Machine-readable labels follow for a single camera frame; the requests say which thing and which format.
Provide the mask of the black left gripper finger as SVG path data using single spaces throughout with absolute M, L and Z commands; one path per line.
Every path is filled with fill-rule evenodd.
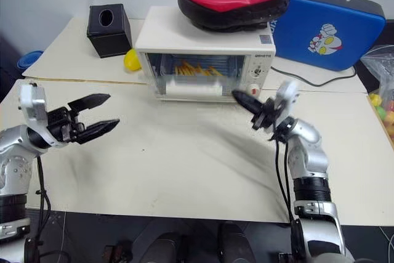
M 90 142 L 112 131 L 119 122 L 120 119 L 111 119 L 92 124 L 79 132 L 74 141 L 80 145 Z
M 81 112 L 101 106 L 111 97 L 110 94 L 91 94 L 68 103 L 71 110 Z

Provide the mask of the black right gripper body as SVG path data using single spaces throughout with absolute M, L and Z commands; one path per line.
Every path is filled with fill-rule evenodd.
M 252 106 L 254 107 L 252 111 L 253 117 L 251 119 L 253 129 L 266 129 L 274 123 L 278 111 L 275 108 L 275 101 L 273 99 L 268 98 L 265 103 L 255 100 Z

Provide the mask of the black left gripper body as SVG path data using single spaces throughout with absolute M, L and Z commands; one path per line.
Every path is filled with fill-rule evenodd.
M 47 113 L 49 132 L 62 143 L 75 142 L 85 125 L 78 120 L 79 113 L 60 107 Z

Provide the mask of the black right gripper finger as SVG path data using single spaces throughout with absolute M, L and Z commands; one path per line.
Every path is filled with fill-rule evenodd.
M 261 112 L 261 102 L 250 96 L 235 97 L 235 100 L 247 111 L 253 115 L 258 115 Z
M 260 101 L 243 91 L 233 90 L 231 94 L 236 102 L 244 108 L 262 108 Z

